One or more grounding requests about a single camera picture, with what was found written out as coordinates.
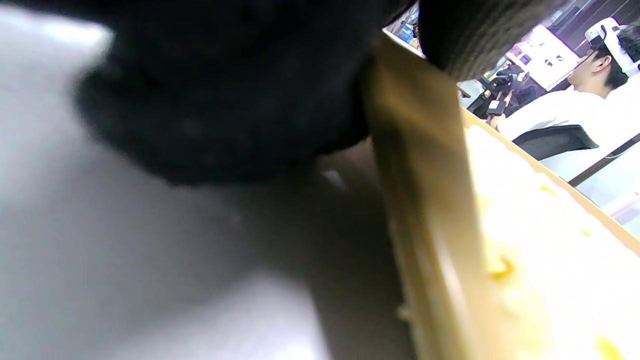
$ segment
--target man's ear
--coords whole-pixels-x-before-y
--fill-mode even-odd
[[[593,72],[600,72],[604,69],[606,69],[608,66],[611,65],[611,62],[613,61],[613,57],[611,55],[607,55],[604,56],[602,58],[596,59],[593,63],[595,65],[595,68],[593,69]]]

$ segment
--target white surface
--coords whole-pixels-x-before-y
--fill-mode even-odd
[[[0,8],[0,359],[413,357],[353,152],[328,179],[169,188],[79,127],[107,38],[78,26]]]
[[[484,129],[473,126],[466,136],[517,358],[604,360],[596,346],[603,336],[624,359],[638,359],[640,259]]]

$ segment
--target white headset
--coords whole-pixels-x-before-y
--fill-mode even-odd
[[[592,49],[597,49],[604,44],[622,68],[622,72],[631,78],[633,75],[640,74],[640,60],[634,62],[631,56],[629,56],[620,45],[618,34],[624,28],[626,28],[626,26],[618,24],[616,19],[608,17],[598,24],[591,26],[584,34],[584,37],[587,38]]]

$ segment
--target yellow stain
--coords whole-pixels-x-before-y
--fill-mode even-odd
[[[501,280],[513,274],[514,269],[515,267],[513,266],[513,264],[508,259],[501,256],[499,262],[493,267],[491,276],[495,280]]]
[[[553,190],[551,190],[550,188],[547,188],[546,186],[541,186],[541,187],[540,187],[540,190],[542,190],[542,191],[544,191],[544,192],[548,192],[548,193],[550,193],[551,195],[553,195],[555,198],[560,199],[560,197],[559,197],[556,193],[554,193],[554,191],[553,191]]]
[[[607,339],[605,336],[598,335],[596,340],[596,349],[603,360],[625,360],[617,346]]]

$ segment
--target vr headset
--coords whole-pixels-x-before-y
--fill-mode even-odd
[[[640,74],[640,60],[634,62],[622,46],[620,46],[618,34],[624,28],[626,28],[626,26],[618,24],[616,19],[608,17],[598,24],[591,26],[584,34],[584,37],[587,38],[593,50],[597,50],[603,45],[606,46],[618,65],[622,68],[622,71],[631,78],[633,75]]]

